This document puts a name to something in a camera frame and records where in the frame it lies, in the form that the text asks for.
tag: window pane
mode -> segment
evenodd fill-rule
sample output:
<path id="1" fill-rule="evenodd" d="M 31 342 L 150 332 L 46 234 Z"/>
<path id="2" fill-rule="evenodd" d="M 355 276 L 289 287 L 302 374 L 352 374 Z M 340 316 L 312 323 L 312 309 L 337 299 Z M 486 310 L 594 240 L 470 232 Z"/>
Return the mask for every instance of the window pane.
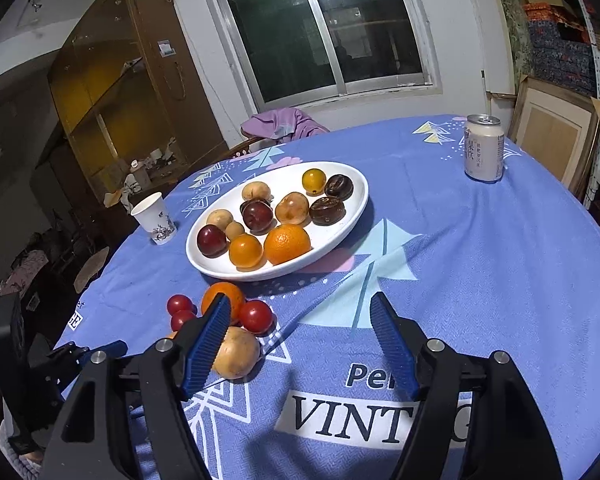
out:
<path id="1" fill-rule="evenodd" d="M 344 81 L 422 72 L 403 0 L 318 0 Z"/>
<path id="2" fill-rule="evenodd" d="M 334 85 L 308 0 L 228 0 L 265 102 Z"/>

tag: can lid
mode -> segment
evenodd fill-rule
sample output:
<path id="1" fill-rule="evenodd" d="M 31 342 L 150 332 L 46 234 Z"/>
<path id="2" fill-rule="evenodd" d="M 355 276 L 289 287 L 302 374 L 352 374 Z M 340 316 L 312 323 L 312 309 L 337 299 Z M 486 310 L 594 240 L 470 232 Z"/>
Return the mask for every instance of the can lid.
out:
<path id="1" fill-rule="evenodd" d="M 466 120 L 473 124 L 484 124 L 485 126 L 497 126 L 500 124 L 499 118 L 486 114 L 469 115 Z"/>

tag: white wall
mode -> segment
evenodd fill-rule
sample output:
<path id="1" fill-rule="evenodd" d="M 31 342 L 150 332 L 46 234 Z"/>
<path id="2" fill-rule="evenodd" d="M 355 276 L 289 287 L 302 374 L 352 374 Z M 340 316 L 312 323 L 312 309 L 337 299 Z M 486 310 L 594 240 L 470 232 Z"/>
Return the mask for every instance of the white wall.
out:
<path id="1" fill-rule="evenodd" d="M 14 257 L 34 232 L 50 225 L 29 180 L 58 116 L 41 74 L 0 105 L 0 279 L 8 276 Z"/>
<path id="2" fill-rule="evenodd" d="M 30 19 L 30 11 L 24 15 L 22 10 L 27 7 L 26 1 L 16 1 L 0 23 L 0 72 L 42 51 L 59 48 L 75 20 L 93 0 L 46 0 L 46 3 L 41 0 L 38 24 L 23 25 Z M 403 116 L 486 112 L 481 75 L 484 57 L 471 0 L 421 1 L 441 76 L 439 93 L 408 89 L 379 91 L 303 108 L 331 130 Z M 216 120 L 227 142 L 235 145 L 242 140 L 239 125 L 253 110 L 240 97 L 206 0 L 175 0 L 175 3 Z M 70 10 L 59 9 L 63 6 Z M 44 20 L 43 12 L 49 13 Z M 502 28 L 501 23 L 494 26 Z M 505 52 L 502 62 L 508 62 Z"/>

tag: picture frame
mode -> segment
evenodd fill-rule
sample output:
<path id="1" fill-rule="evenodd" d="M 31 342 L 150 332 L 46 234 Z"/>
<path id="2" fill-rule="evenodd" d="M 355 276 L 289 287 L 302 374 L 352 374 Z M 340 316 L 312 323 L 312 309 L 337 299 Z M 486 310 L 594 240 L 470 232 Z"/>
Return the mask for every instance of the picture frame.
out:
<path id="1" fill-rule="evenodd" d="M 584 200 L 600 134 L 600 102 L 533 77 L 520 82 L 508 137 Z"/>

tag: screw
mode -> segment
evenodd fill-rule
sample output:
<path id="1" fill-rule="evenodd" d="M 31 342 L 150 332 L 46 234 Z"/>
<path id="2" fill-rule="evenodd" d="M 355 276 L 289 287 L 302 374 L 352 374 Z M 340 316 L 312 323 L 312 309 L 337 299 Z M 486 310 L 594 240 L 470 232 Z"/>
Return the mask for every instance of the screw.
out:
<path id="1" fill-rule="evenodd" d="M 498 350 L 497 352 L 494 352 L 493 358 L 496 359 L 496 362 L 500 363 L 501 365 L 505 365 L 510 361 L 509 354 L 507 354 L 506 352 L 503 352 L 502 350 Z"/>
<path id="2" fill-rule="evenodd" d="M 171 348 L 173 348 L 173 341 L 171 339 L 169 339 L 168 337 L 165 337 L 164 339 L 160 339 L 160 341 L 158 341 L 155 344 L 155 349 L 158 352 L 167 352 L 167 351 L 171 350 Z"/>
<path id="3" fill-rule="evenodd" d="M 94 352 L 93 354 L 91 354 L 91 362 L 94 364 L 99 365 L 101 362 L 104 361 L 104 359 L 107 358 L 107 354 L 104 353 L 102 350 L 98 350 L 97 352 Z"/>
<path id="4" fill-rule="evenodd" d="M 432 352 L 442 352 L 445 349 L 445 344 L 440 339 L 429 339 L 427 348 Z"/>

